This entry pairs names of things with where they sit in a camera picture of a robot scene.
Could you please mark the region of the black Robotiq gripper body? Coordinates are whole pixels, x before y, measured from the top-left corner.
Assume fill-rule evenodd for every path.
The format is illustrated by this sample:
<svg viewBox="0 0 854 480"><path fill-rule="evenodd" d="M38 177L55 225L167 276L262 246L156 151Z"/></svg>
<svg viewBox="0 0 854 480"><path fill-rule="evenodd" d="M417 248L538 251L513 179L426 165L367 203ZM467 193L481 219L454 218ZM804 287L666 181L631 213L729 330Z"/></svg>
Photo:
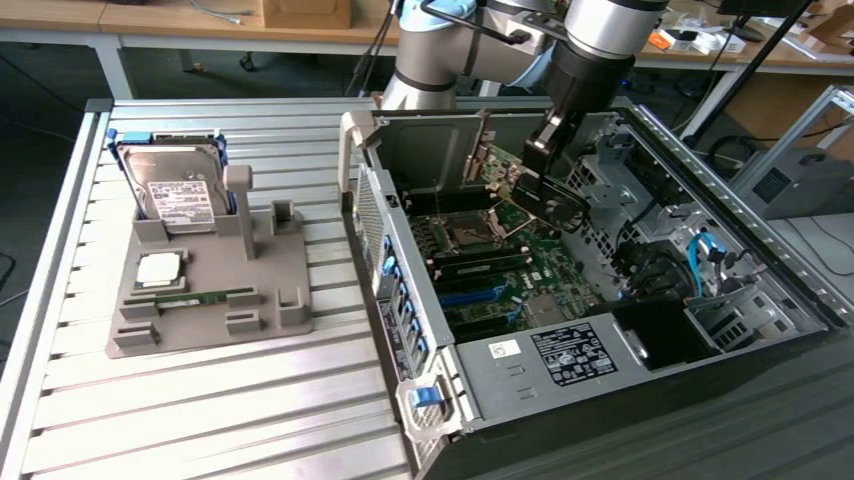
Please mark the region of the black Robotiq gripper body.
<svg viewBox="0 0 854 480"><path fill-rule="evenodd" d="M553 102L547 119L558 131L566 131L585 114L599 112L610 105L634 63L634 55L614 59L583 50L571 42L557 44L542 86Z"/></svg>

